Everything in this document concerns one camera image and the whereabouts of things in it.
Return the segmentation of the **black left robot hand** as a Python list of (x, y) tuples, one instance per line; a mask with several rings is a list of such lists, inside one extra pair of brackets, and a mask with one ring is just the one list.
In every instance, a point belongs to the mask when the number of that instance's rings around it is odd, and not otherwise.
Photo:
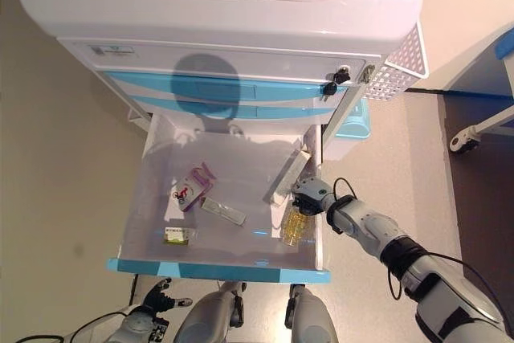
[(146, 294), (142, 305), (154, 313), (166, 312), (173, 308), (186, 308), (193, 304), (190, 298), (172, 298), (165, 294), (170, 289), (172, 279), (167, 277), (157, 282)]

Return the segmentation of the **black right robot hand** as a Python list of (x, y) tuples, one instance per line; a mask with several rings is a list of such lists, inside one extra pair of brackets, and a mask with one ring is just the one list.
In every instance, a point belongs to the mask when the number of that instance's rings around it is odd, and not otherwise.
[(306, 216), (325, 212), (335, 201), (333, 188), (319, 178), (299, 179), (292, 187), (293, 206)]

